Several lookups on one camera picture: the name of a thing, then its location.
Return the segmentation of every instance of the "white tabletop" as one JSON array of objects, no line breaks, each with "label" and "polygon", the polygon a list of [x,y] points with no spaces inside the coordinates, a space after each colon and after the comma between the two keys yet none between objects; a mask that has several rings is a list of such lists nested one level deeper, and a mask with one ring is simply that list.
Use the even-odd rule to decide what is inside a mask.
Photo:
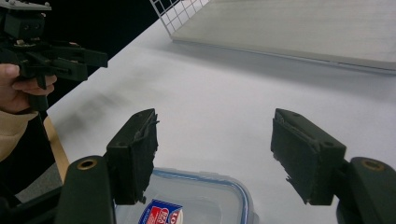
[{"label": "white tabletop", "polygon": [[337,223],[336,199],[331,207],[304,205],[273,159],[276,108],[344,143],[348,161],[363,156],[396,167],[395,76],[172,42],[159,21],[49,116],[72,162],[103,155],[127,119],[149,108],[160,121],[155,166],[238,179],[260,223]]}]

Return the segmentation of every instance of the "printed label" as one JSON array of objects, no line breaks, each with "label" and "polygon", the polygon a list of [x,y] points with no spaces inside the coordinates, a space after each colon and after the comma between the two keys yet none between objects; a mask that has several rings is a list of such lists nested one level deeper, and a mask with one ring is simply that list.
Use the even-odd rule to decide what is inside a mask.
[{"label": "printed label", "polygon": [[182,224],[182,207],[173,203],[152,200],[143,212],[139,224]]}]

